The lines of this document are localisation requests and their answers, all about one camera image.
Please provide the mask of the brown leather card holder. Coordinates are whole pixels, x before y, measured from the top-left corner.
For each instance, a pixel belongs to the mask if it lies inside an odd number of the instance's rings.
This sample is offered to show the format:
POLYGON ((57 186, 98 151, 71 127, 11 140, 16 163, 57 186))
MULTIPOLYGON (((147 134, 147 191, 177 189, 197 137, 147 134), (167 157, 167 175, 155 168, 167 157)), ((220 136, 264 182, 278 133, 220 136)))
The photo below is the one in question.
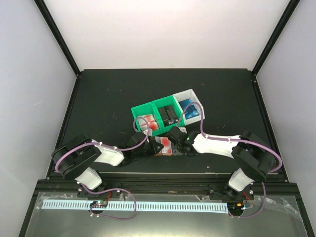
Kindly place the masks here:
POLYGON ((172 143, 169 141, 167 137, 155 136, 152 139, 162 144, 163 146, 163 149, 160 152, 158 152, 156 156, 172 156, 173 155, 172 143))

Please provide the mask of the white red front card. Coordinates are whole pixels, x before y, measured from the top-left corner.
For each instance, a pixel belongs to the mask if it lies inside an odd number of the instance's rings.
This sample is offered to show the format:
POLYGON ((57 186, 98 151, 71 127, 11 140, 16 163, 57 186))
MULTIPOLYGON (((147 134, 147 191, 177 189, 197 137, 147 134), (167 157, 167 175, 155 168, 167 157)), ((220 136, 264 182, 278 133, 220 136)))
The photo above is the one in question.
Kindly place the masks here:
POLYGON ((160 137, 160 143, 163 145, 163 149, 161 150, 163 155, 173 155, 172 144, 168 138, 160 137))

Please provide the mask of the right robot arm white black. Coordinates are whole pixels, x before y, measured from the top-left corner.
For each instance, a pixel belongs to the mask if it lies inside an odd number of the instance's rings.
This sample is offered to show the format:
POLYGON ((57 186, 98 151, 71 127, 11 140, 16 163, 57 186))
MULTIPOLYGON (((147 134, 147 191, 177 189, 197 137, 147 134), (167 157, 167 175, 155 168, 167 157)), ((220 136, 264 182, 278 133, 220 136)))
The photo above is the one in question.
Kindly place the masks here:
POLYGON ((238 199, 250 184, 264 182, 276 158, 272 150, 259 144, 259 137, 251 132, 233 137, 212 136, 197 131, 187 134, 173 127, 166 136, 185 155, 216 154, 234 159, 238 169, 226 184, 214 188, 217 195, 228 200, 238 199))

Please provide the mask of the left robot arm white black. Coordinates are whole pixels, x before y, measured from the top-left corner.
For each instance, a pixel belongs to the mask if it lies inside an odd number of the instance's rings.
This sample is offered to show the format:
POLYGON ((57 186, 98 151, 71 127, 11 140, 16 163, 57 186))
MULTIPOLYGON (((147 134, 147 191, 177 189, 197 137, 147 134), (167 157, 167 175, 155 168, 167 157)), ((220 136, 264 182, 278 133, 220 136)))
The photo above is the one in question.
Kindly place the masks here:
POLYGON ((123 145, 108 146, 89 139, 86 135, 76 138, 56 148, 51 157, 55 171, 65 180, 75 180, 86 186, 95 197, 101 197, 106 191, 98 171, 92 168, 94 163, 124 167, 162 151, 164 145, 155 139, 149 139, 144 133, 135 133, 123 145))

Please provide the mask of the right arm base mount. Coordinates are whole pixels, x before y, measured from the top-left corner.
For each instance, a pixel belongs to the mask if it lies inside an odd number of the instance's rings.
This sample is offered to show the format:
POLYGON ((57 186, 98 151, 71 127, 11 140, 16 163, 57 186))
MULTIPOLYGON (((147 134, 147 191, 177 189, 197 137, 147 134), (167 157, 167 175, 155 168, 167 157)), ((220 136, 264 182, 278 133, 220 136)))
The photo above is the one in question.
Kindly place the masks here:
POLYGON ((252 191, 250 186, 246 186, 243 191, 236 191, 226 183, 211 183, 206 194, 215 200, 243 201, 254 200, 252 191))

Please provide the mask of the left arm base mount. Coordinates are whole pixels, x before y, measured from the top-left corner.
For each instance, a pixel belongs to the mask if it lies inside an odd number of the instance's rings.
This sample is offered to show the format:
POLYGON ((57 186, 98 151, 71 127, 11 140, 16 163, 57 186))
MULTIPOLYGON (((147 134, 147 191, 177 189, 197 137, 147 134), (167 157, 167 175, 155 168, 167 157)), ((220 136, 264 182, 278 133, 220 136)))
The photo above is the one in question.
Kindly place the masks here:
MULTIPOLYGON (((113 188, 122 188, 122 184, 118 183, 118 182, 107 182, 107 183, 102 183, 101 185, 99 185, 97 188, 95 188, 94 190, 91 190, 92 192, 98 193, 98 192, 102 192, 104 190, 108 190, 108 189, 113 189, 113 188)), ((102 194, 91 194, 89 193, 87 190, 85 190, 82 186, 79 187, 79 191, 78 191, 78 195, 77 197, 79 198, 101 198, 101 199, 105 199, 105 198, 118 198, 120 195, 120 191, 114 190, 114 191, 110 191, 108 193, 102 193, 102 194)))

